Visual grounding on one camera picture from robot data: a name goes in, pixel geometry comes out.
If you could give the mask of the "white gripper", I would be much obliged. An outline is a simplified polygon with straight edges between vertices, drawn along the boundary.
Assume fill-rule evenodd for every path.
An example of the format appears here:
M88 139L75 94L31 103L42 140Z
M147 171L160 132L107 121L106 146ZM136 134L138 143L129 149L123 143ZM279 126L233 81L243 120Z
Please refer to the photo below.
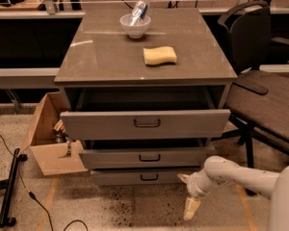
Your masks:
M201 201L199 198L204 198L215 188L215 181L212 180L204 169L199 172L194 172L190 176L188 174L178 173L177 177L187 184L188 193L191 195L186 198L184 209L184 220L191 220Z

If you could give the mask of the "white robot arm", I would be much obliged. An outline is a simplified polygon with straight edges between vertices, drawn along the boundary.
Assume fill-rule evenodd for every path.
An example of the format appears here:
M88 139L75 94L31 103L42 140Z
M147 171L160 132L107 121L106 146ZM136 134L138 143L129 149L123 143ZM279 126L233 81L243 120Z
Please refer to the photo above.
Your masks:
M218 187L236 183L271 200L268 216L268 231L289 231L289 166L282 172L240 167L221 156L211 156L199 172L190 175L178 174L186 184L183 218L191 220L200 200Z

